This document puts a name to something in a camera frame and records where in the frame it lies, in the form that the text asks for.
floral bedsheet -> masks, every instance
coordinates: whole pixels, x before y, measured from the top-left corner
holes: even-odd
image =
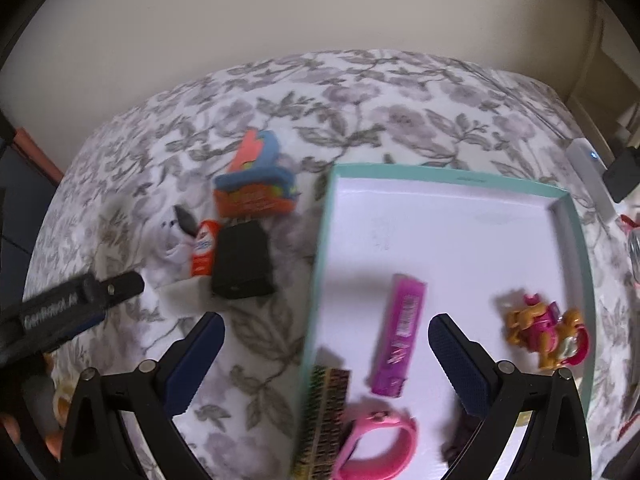
[[[212,477],[287,477],[308,285],[336,162],[485,171],[571,191],[596,291],[588,429],[599,475],[631,391],[636,295],[622,233],[599,222],[564,156],[581,135],[577,125],[552,89],[521,75],[395,50],[329,51],[247,63],[155,95],[103,124],[76,156],[38,236],[26,295],[89,268],[99,278],[135,268],[165,280],[154,248],[174,243],[168,212],[182,204],[205,214],[211,177],[251,127],[277,134],[280,164],[297,174],[301,195],[295,213],[264,222],[277,293],[220,303],[225,344],[188,411],[174,419]],[[195,321],[163,313],[148,286],[56,352],[54,381],[72,390],[88,366],[133,370]],[[149,478],[160,478],[142,439],[133,440]]]

barcode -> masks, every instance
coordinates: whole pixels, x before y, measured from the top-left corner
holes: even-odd
[[[402,310],[396,335],[400,337],[409,337],[413,333],[415,311],[418,307],[418,298],[416,296],[405,296],[402,300]]]

white wall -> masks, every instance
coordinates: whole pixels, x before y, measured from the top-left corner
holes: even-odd
[[[48,0],[0,73],[0,106],[65,169],[101,122],[240,62],[400,48],[534,76],[578,72],[591,0]]]

purple package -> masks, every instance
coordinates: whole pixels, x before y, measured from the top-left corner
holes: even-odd
[[[400,397],[406,380],[426,283],[411,276],[396,274],[393,279],[392,304],[386,319],[380,355],[371,381],[371,391],[385,397]]]

pink watch strap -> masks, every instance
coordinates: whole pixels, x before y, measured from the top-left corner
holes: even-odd
[[[399,428],[398,439],[391,451],[368,460],[349,460],[363,434],[381,428]],[[390,480],[398,476],[411,462],[417,447],[415,419],[394,412],[376,412],[353,423],[351,434],[335,461],[334,480]]]

